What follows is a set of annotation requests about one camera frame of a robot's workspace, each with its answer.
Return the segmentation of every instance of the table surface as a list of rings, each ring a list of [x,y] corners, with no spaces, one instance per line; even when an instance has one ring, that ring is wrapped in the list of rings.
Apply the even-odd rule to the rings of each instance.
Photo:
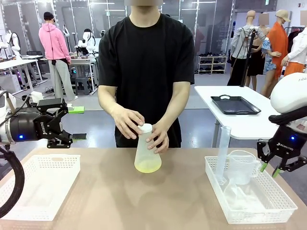
[[[278,126],[269,121],[269,116],[279,113],[271,106],[268,98],[253,91],[249,87],[239,86],[195,86],[196,92],[221,123],[222,126],[231,127],[231,137],[235,139],[271,139]],[[259,108],[257,115],[225,115],[214,104],[211,96],[241,96]]]
[[[21,66],[24,64],[29,64],[31,62],[36,62],[36,59],[20,59],[20,60],[10,60],[0,62],[0,69],[8,69],[15,66]]]
[[[245,149],[256,154],[255,149]],[[279,186],[298,206],[285,224],[229,225],[205,172],[218,149],[170,149],[162,167],[134,168],[136,149],[36,149],[34,154],[80,154],[81,171],[52,222],[0,220],[2,230],[305,230],[307,207],[281,176]],[[9,175],[0,181],[2,186]]]
[[[42,58],[42,55],[26,55],[22,56],[23,59],[37,59],[37,58]]]

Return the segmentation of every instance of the man's right hand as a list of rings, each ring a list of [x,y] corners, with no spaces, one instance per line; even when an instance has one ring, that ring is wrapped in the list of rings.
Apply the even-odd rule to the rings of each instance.
[[[127,139],[137,138],[132,130],[134,130],[139,135],[142,134],[142,131],[137,127],[136,124],[143,126],[145,119],[139,112],[125,109],[121,105],[117,104],[110,114],[115,121],[116,127]]]

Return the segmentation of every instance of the white plastic basket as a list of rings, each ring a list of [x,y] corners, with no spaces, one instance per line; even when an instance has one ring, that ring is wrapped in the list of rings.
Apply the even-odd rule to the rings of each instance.
[[[297,210],[295,203],[266,171],[259,173],[250,182],[262,194],[266,203],[265,210],[261,212],[232,210],[214,175],[217,157],[205,157],[205,161],[207,176],[229,224],[286,223]]]
[[[2,219],[52,221],[80,171],[80,155],[34,155],[24,165],[23,193]],[[0,188],[0,207],[12,194],[15,176]]]

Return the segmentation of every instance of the gray floor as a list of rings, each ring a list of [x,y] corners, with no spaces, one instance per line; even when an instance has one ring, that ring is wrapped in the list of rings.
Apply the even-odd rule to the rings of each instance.
[[[183,148],[210,148],[214,131],[215,118],[208,109],[186,109],[179,117],[182,129]],[[113,148],[114,121],[104,111],[86,111],[84,114],[67,115],[62,120],[64,129],[70,133],[87,133],[87,140],[78,141],[72,147],[83,148]],[[46,147],[47,141],[24,142],[12,146],[18,157],[22,159],[30,151],[39,147]],[[233,148],[256,148],[255,140],[232,139],[230,147]],[[272,162],[276,166],[278,159]],[[3,166],[0,173],[5,174],[9,168]],[[307,204],[307,167],[292,173],[283,173],[282,177],[290,184],[295,192]]]
[[[226,74],[195,74],[195,85],[191,86],[191,92],[188,104],[186,106],[186,109],[207,109],[207,106],[202,101],[202,99],[199,97],[197,92],[194,89],[194,86],[198,85],[227,85],[229,80],[229,72],[230,72],[230,66],[227,65],[226,68]],[[260,92],[262,86],[264,85],[264,75],[258,76],[258,86],[257,91]],[[51,80],[47,80],[46,83],[43,83],[35,88],[35,91],[38,92],[44,92],[47,87],[51,87],[52,82]],[[30,91],[24,91],[16,95],[16,97],[21,98],[23,95],[29,94]],[[44,94],[44,96],[48,96],[48,98],[52,98],[53,94]],[[22,104],[22,100],[18,100],[18,105],[20,106]],[[85,110],[102,110],[98,103],[97,93],[95,93],[92,96],[82,96],[79,95],[79,98],[76,101],[73,101],[72,104],[74,106],[84,106]]]

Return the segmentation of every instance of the cap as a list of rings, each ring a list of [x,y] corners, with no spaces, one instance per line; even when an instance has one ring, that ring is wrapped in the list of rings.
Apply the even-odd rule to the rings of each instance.
[[[138,126],[138,128],[143,132],[143,133],[149,133],[153,130],[153,126],[151,124],[145,123],[143,126]]]
[[[44,20],[51,20],[53,18],[54,18],[54,16],[53,16],[52,13],[50,13],[50,12],[45,12],[44,13]]]
[[[290,22],[291,21],[289,19],[289,12],[286,11],[286,10],[279,10],[279,11],[277,11],[275,16],[284,19],[286,22]]]

